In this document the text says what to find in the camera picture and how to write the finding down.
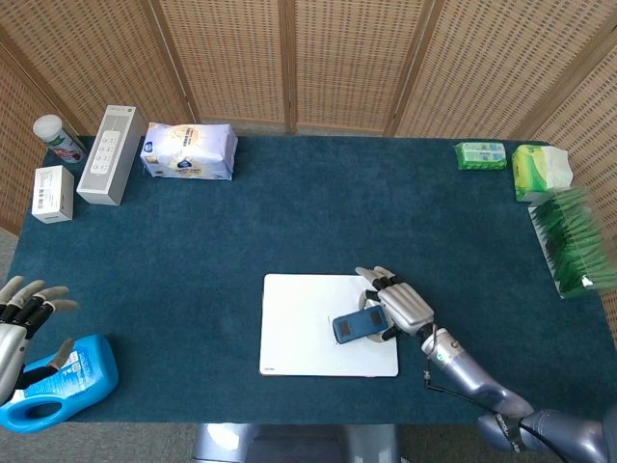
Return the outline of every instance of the white tablet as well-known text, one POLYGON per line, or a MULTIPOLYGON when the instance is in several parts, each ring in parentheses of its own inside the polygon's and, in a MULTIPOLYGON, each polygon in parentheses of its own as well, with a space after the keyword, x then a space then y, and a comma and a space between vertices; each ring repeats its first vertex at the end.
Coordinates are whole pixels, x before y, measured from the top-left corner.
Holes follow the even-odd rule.
POLYGON ((259 371, 264 375, 396 376, 396 339, 338 344, 332 321, 358 309, 360 276, 266 275, 259 371))

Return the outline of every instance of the tissue package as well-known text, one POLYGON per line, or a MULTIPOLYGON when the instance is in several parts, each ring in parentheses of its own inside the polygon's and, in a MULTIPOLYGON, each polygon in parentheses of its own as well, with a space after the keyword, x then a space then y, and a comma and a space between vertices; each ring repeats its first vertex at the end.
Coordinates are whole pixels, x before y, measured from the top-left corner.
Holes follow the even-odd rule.
POLYGON ((505 169, 507 160, 501 143, 467 142, 454 147, 459 170, 505 169))
POLYGON ((150 123, 141 158, 153 177, 231 180, 237 143, 228 124, 150 123))
POLYGON ((517 201, 533 202, 551 188, 572 183, 568 152, 556 147, 520 145, 512 155, 517 201))

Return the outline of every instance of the woven screen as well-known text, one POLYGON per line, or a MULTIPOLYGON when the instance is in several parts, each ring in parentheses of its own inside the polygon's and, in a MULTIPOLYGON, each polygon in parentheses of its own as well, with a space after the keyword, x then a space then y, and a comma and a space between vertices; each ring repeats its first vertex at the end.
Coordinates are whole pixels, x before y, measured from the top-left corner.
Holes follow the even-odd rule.
POLYGON ((0 226, 15 234, 30 206, 34 171, 46 152, 32 123, 49 110, 0 61, 0 226))
MULTIPOLYGON (((534 135, 570 153, 575 182, 594 193, 617 246, 617 47, 534 135)), ((617 292, 604 297, 617 343, 617 292)))
POLYGON ((383 130, 424 2, 296 2, 298 124, 383 130))
POLYGON ((201 121, 284 121, 277 0, 160 5, 201 121))
POLYGON ((19 59, 40 72, 89 133, 108 104, 136 105, 147 121, 190 121, 158 31, 138 1, 2 0, 0 7, 0 25, 19 59))
POLYGON ((445 2, 397 135, 508 138, 614 8, 445 2))

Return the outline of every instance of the green packaging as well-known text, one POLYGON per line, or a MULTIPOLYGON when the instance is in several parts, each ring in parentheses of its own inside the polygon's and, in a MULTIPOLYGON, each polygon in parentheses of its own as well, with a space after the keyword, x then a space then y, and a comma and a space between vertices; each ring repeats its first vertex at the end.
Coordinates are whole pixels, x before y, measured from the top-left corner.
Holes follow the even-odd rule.
POLYGON ((550 190, 529 215, 562 298, 617 288, 616 250, 585 189, 550 190))
POLYGON ((551 188, 572 183, 568 152, 556 147, 520 145, 512 154, 517 201, 533 202, 551 188))
POLYGON ((505 169, 507 160, 501 143, 465 142, 454 147, 459 170, 505 169))

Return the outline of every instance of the white box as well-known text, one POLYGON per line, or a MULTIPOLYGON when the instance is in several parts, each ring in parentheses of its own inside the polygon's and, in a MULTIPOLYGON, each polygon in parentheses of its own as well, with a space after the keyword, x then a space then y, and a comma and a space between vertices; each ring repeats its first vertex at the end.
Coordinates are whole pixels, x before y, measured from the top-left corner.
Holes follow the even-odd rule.
POLYGON ((63 166, 42 167, 35 171, 32 215, 45 224, 73 218, 75 179, 63 166))
POLYGON ((77 185, 84 200, 120 204, 145 125, 135 106, 107 106, 77 185))

